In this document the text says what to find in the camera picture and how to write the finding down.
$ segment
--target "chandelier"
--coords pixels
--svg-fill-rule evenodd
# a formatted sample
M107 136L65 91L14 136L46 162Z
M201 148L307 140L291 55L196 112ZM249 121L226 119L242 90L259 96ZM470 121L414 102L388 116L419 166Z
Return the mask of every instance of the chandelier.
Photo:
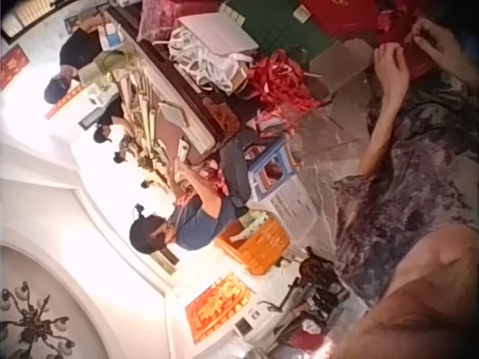
M9 311L11 304L19 313L21 318L17 321L5 320L0 322L0 343L3 343L8 338L8 330L11 327L20 327L22 332L20 334L19 343L28 344L26 349L17 349L9 358L15 359L31 359L31 350L37 343L42 342L45 346L52 350L45 359L65 359L73 353L75 343L61 335L53 333L53 328L57 331L64 332L67 330L67 316L61 316L56 319L42 319L42 315L48 312L48 303L50 295L45 299L37 301L37 307L30 303L30 288L27 282L23 282L22 286L15 288L14 294L6 288L1 291L0 308L3 311ZM25 302L22 308L19 301Z

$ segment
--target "black shirt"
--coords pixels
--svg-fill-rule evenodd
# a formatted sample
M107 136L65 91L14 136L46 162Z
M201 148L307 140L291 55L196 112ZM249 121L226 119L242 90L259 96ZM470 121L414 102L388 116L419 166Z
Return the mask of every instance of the black shirt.
M105 111L98 117L97 123L103 126L111 126L113 124L112 116L123 118L124 113L121 108L121 97L117 96L106 107Z
M98 31L91 33L76 30L60 49L60 65L70 65L80 70L101 53Z

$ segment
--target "plastic stool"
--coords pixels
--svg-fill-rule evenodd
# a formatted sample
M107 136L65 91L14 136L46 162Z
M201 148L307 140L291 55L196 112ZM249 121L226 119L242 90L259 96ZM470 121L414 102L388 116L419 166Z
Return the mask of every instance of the plastic stool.
M260 202L273 193L295 174L295 162L285 137L262 140L252 144L245 152L249 160L248 177L251 185L251 199ZM270 178L271 171L280 170L279 178Z

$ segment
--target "person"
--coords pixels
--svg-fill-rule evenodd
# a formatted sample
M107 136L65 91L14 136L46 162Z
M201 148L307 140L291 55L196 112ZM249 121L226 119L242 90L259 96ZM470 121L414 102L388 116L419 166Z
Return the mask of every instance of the person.
M178 160L174 167L193 187L195 195L181 206L175 205L169 219L149 215L143 216L137 206L138 218L129 231L129 240L138 252L151 254L163 249L168 243L195 251L208 245L234 219L247 212L246 201L251 197L248 168L243 150L256 139L255 131L243 130L220 150L220 168L230 194L221 197L213 186L189 165ZM176 198L183 192L172 180Z
M110 141L112 125L119 125L125 131L125 135L134 138L132 124L124 119L124 109L121 97L116 96L106 107L105 111L98 117L97 128L93 133L93 140L98 144Z
M60 72L52 77L45 88L45 101L54 105L68 92L72 80L79 81L78 70L92 62L101 53L98 27L104 25L102 14L92 16L79 24L60 48Z
M380 110L358 175L335 185L335 269L370 312L334 359L462 358L477 325L478 72L448 29L420 18L412 35L449 75L409 88L402 47L374 51Z

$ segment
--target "hair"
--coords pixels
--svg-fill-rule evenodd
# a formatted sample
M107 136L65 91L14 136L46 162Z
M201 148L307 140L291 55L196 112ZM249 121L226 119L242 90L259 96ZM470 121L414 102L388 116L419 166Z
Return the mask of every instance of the hair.
M162 246L160 245L159 248L154 248L151 243L149 243L149 237L150 234L164 224L166 220L158 215L144 217L144 207L140 204L137 204L135 209L138 212L138 218L135 219L129 228L129 242L134 249L143 254L152 254L154 251L163 249L166 246L164 233L159 234L159 236L162 235L162 238L159 239L159 242L162 242Z
M98 124L97 129L95 129L95 133L93 134L93 140L98 144L102 144L103 142L109 141L112 142L108 137L103 134L103 125Z
M54 105L65 97L70 88L70 83L63 77L54 77L50 80L43 92L43 98Z
M122 162L125 162L125 158L121 155L121 153L115 152L115 155L113 156L113 161L120 164Z

